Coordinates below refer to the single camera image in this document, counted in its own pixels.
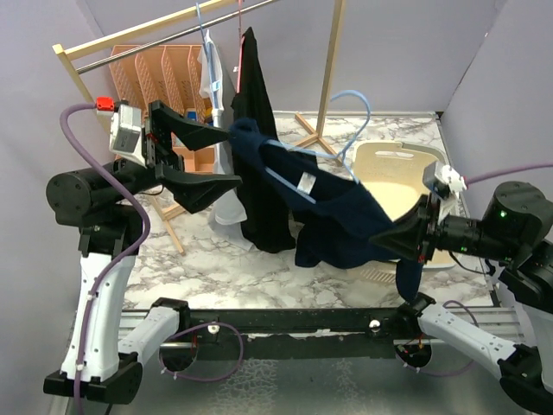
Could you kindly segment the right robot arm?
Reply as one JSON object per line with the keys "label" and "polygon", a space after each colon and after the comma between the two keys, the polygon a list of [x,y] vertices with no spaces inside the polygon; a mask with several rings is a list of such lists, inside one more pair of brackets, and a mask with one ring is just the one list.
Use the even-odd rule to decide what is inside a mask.
{"label": "right robot arm", "polygon": [[482,219],[448,215],[423,195],[371,242],[402,259],[423,263],[435,250],[495,261],[499,281],[526,312],[536,337],[533,347],[509,342],[451,314],[429,296],[410,295],[397,316],[398,331],[442,340],[478,362],[517,405],[536,414],[552,412],[552,203],[528,182],[503,182],[494,191]]}

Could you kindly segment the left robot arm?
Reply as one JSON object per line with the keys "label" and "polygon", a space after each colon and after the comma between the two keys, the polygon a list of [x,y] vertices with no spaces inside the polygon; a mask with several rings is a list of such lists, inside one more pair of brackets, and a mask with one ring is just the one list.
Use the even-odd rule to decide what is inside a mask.
{"label": "left robot arm", "polygon": [[[69,119],[83,111],[110,116],[109,149],[116,161],[99,163],[73,134]],[[56,222],[79,230],[80,291],[67,354],[44,380],[43,390],[71,397],[76,405],[84,400],[127,405],[162,343],[181,341],[194,331],[188,303],[161,298],[127,336],[119,336],[124,293],[151,228],[137,195],[162,186],[188,212],[206,209],[240,179],[187,172],[172,141],[178,138],[188,149],[201,150],[230,134],[185,118],[160,101],[142,113],[108,97],[69,106],[60,115],[60,127],[86,167],[53,176],[46,195]]]}

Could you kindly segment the navy blue t shirt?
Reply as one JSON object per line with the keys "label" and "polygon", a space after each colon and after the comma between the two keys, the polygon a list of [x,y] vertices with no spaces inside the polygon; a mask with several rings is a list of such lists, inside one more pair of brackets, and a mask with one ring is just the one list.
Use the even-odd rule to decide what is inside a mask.
{"label": "navy blue t shirt", "polygon": [[261,145],[260,155],[267,181],[303,224],[296,240],[296,266],[324,262],[346,270],[370,261],[393,261],[398,294],[405,301],[416,297],[423,266],[369,241],[391,229],[393,220],[363,184],[319,169],[272,138]]}

